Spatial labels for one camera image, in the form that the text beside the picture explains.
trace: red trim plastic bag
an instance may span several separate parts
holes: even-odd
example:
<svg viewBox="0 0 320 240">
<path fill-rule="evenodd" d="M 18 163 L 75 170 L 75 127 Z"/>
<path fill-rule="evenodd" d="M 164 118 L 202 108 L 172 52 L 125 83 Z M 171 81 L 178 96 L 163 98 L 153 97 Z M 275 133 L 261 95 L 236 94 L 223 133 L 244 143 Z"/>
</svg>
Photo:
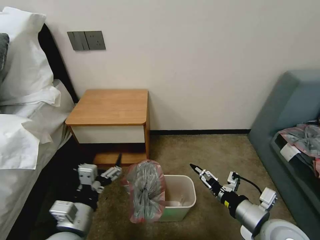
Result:
<svg viewBox="0 0 320 240">
<path fill-rule="evenodd" d="M 131 165 L 122 184 L 130 195 L 130 221 L 157 221 L 165 208 L 166 183 L 159 163 L 152 160 Z"/>
</svg>

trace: gray pillow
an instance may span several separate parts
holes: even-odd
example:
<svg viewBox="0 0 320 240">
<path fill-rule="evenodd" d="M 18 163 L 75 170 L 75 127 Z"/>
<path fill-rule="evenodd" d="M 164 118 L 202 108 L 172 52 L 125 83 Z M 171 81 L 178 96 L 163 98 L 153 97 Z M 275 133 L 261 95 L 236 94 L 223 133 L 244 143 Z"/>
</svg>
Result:
<svg viewBox="0 0 320 240">
<path fill-rule="evenodd" d="M 9 46 L 9 36 L 6 33 L 0 33 L 0 83 L 3 79 L 1 79 L 1 71 L 4 68 L 4 64 L 7 58 Z"/>
</svg>

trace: white pillow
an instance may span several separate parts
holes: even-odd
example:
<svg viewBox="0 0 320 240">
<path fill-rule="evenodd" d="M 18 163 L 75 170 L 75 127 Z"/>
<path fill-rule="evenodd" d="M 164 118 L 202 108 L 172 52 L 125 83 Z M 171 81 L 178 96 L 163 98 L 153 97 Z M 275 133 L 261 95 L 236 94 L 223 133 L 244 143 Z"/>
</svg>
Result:
<svg viewBox="0 0 320 240">
<path fill-rule="evenodd" d="M 36 169 L 39 144 L 52 142 L 36 122 L 0 114 L 0 169 Z"/>
<path fill-rule="evenodd" d="M 6 77 L 0 86 L 0 105 L 54 105 L 60 92 L 53 87 L 53 73 L 40 47 L 38 33 L 46 16 L 5 7 L 0 12 L 0 32 L 10 38 Z"/>
</svg>

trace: white paper tag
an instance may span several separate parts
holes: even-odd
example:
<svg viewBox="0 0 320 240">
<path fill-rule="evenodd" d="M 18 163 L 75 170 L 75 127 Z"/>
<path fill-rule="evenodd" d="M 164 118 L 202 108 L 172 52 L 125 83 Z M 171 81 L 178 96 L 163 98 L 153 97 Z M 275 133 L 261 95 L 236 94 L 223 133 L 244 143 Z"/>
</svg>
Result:
<svg viewBox="0 0 320 240">
<path fill-rule="evenodd" d="M 301 153 L 295 146 L 287 143 L 281 150 L 281 155 L 289 162 L 296 154 Z"/>
</svg>

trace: beige carpet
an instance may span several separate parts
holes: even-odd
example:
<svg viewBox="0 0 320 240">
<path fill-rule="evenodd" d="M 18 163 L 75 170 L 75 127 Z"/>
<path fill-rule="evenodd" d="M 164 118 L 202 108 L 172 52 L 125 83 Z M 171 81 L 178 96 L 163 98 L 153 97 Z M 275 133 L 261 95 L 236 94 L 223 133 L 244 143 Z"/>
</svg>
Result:
<svg viewBox="0 0 320 240">
<path fill-rule="evenodd" d="M 181 222 L 133 224 L 129 221 L 129 197 L 117 180 L 100 195 L 90 240 L 241 239 L 240 224 L 205 188 L 189 163 L 211 171 L 221 184 L 226 183 L 230 171 L 237 171 L 261 189 L 276 189 L 246 135 L 152 136 L 151 159 L 160 163 L 165 174 L 191 177 L 197 195 L 195 206 Z M 238 193 L 259 203 L 259 192 L 244 181 Z M 294 223 L 281 197 L 271 210 L 271 217 Z"/>
</svg>

